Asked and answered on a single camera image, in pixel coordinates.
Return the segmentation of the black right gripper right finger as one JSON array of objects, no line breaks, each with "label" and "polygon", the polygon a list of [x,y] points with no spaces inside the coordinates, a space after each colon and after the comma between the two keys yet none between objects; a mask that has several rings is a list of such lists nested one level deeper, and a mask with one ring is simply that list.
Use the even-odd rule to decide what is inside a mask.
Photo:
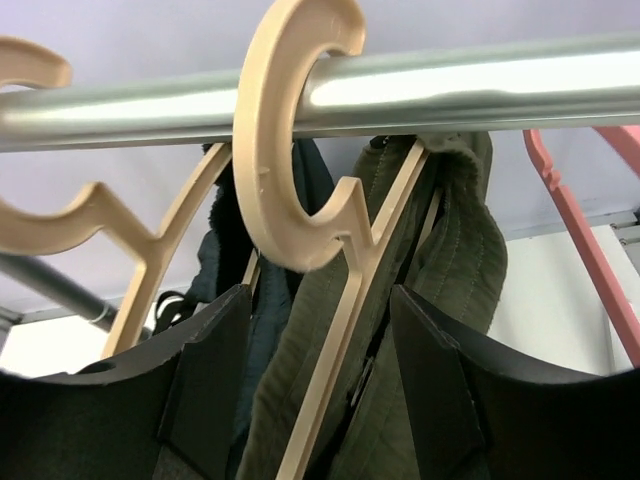
[{"label": "black right gripper right finger", "polygon": [[605,376],[517,351],[405,286],[383,358],[398,416],[365,422],[369,479],[635,479],[639,373]]}]

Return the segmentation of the pink plastic hanger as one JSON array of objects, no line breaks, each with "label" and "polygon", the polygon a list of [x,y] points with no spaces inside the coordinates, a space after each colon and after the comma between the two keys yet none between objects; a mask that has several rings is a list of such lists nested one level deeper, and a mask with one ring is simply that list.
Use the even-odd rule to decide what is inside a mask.
[{"label": "pink plastic hanger", "polygon": [[527,154],[549,195],[586,267],[591,281],[609,316],[624,350],[637,368],[639,366],[639,321],[627,301],[605,254],[570,188],[562,183],[560,172],[537,130],[523,132]]}]

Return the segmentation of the navy blue shorts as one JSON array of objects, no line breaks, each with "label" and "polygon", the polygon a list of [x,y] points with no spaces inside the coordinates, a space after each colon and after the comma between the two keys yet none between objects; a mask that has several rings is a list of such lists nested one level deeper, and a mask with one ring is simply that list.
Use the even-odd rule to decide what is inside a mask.
[{"label": "navy blue shorts", "polygon": [[[316,213],[332,193],[333,179],[313,140],[295,140],[292,158],[299,201],[307,213]],[[244,278],[254,245],[240,213],[231,165],[218,177],[216,187],[209,231],[197,253],[199,272],[185,293],[169,290],[159,295],[154,310],[155,334],[188,319]],[[227,479],[233,479],[238,471],[248,439],[255,392],[275,354],[302,280],[300,273],[262,256],[258,258],[258,266],[260,275],[252,301],[248,353],[226,466]]]}]

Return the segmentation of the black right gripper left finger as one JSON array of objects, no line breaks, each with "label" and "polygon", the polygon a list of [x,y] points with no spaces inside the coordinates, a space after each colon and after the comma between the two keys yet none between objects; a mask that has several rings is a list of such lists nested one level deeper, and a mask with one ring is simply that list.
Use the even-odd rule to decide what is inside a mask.
[{"label": "black right gripper left finger", "polygon": [[243,285],[76,374],[1,376],[5,479],[221,479],[246,357]]}]

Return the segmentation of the olive green shorts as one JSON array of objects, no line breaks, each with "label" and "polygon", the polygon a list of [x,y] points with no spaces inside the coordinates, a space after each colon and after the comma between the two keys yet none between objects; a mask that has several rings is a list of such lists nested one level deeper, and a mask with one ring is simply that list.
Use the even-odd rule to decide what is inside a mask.
[{"label": "olive green shorts", "polygon": [[[493,146],[485,132],[422,136],[426,165],[381,259],[310,458],[310,479],[419,475],[391,326],[403,284],[450,317],[489,329],[508,263],[485,197]],[[275,477],[347,278],[337,257],[304,276],[257,387],[240,479]]]}]

